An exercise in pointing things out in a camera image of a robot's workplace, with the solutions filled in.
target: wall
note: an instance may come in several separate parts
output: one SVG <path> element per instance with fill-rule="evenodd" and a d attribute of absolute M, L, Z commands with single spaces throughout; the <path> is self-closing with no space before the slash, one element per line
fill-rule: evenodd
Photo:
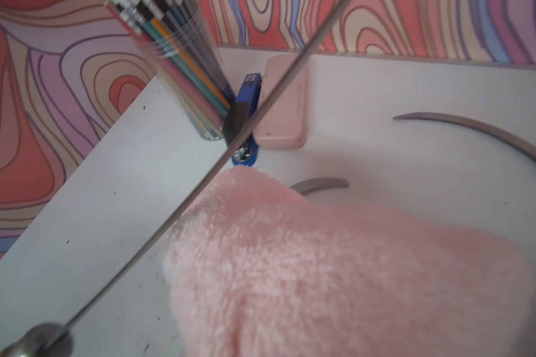
<path fill-rule="evenodd" d="M 218 43 L 301 48 L 333 0 L 202 0 Z M 322 50 L 536 65 L 536 0 L 353 0 Z"/>
<path fill-rule="evenodd" d="M 0 0 L 0 258 L 154 75 L 102 4 Z"/>
<path fill-rule="evenodd" d="M 0 0 L 0 258 L 154 75 L 102 3 Z M 218 43 L 295 49 L 333 0 L 202 6 Z M 536 0 L 353 0 L 321 50 L 536 65 Z"/>

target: metal rod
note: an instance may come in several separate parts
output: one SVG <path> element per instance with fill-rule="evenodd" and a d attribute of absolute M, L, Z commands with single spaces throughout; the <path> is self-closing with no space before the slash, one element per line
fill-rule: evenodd
<path fill-rule="evenodd" d="M 125 275 L 135 263 L 143 257 L 143 255 L 155 244 L 155 242 L 169 229 L 169 227 L 180 217 L 180 215 L 188 208 L 188 206 L 194 201 L 195 198 L 202 192 L 202 190 L 213 180 L 218 174 L 225 163 L 232 157 L 234 152 L 240 148 L 244 142 L 248 139 L 256 125 L 264 118 L 266 113 L 270 110 L 272 105 L 276 103 L 276 100 L 286 90 L 286 87 L 292 82 L 294 77 L 300 72 L 304 64 L 309 59 L 310 55 L 318 49 L 318 45 L 327 36 L 332 25 L 343 14 L 343 11 L 348 6 L 351 0 L 339 0 L 330 12 L 328 17 L 323 21 L 320 28 L 314 34 L 314 37 L 310 39 L 306 47 L 298 54 L 292 65 L 288 68 L 286 73 L 282 76 L 278 84 L 274 87 L 272 92 L 268 95 L 260 108 L 252 115 L 250 120 L 243 126 L 242 130 L 230 143 L 226 151 L 222 154 L 221 158 L 214 164 L 207 175 L 199 182 L 199 184 L 193 189 L 193 191 L 185 198 L 185 200 L 177 207 L 177 209 L 164 221 L 164 223 L 157 229 L 153 235 L 141 246 L 141 248 L 135 253 L 127 263 L 99 290 L 95 296 L 91 298 L 76 314 L 63 326 L 60 332 L 53 339 L 45 345 L 44 350 L 50 346 L 56 344 L 56 342 L 64 337 L 73 326 L 89 311 L 106 293 L 111 289 L 116 282 L 118 282 L 123 275 Z"/>
<path fill-rule="evenodd" d="M 349 187 L 349 181 L 344 179 L 338 179 L 333 177 L 318 177 L 302 182 L 298 182 L 290 186 L 291 189 L 296 191 L 302 196 L 309 195 L 313 192 L 329 190 L 329 189 L 347 189 Z"/>
<path fill-rule="evenodd" d="M 459 117 L 458 115 L 442 114 L 437 112 L 411 112 L 408 114 L 402 114 L 394 117 L 395 120 L 402 119 L 419 119 L 419 120 L 433 120 L 436 122 L 451 123 L 460 126 L 466 126 L 468 128 L 483 132 L 491 137 L 494 137 L 516 150 L 520 151 L 526 157 L 536 162 L 536 146 L 530 144 L 524 139 L 521 139 L 505 130 L 502 130 L 496 126 L 479 122 L 471 118 Z"/>

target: pink eraser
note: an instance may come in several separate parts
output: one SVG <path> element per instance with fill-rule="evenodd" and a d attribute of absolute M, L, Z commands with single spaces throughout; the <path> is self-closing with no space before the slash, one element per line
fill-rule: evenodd
<path fill-rule="evenodd" d="M 279 55 L 266 62 L 260 104 L 272 92 L 296 56 Z M 254 129 L 254 140 L 258 146 L 266 150 L 293 150 L 306 143 L 306 88 L 307 69 L 303 68 Z"/>

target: white table surface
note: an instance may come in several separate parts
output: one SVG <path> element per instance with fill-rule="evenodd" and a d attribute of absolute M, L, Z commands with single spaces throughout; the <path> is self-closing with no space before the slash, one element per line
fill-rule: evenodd
<path fill-rule="evenodd" d="M 220 49 L 236 90 L 278 53 Z M 536 145 L 536 71 L 332 57 L 311 59 L 308 139 L 255 167 L 286 184 L 347 178 L 315 202 L 378 202 L 518 243 L 536 268 L 536 164 L 472 130 L 394 122 L 463 115 Z M 205 142 L 154 79 L 0 261 L 0 349 L 65 322 L 121 267 L 225 148 Z M 179 356 L 159 242 L 73 329 L 74 356 Z M 518 355 L 536 356 L 536 301 Z"/>

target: pink fluffy cloth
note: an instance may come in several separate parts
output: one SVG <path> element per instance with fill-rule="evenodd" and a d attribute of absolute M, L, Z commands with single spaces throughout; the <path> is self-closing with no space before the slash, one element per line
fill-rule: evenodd
<path fill-rule="evenodd" d="M 313 204 L 252 168 L 218 175 L 168 235 L 188 357 L 505 356 L 534 290 L 506 239 Z"/>

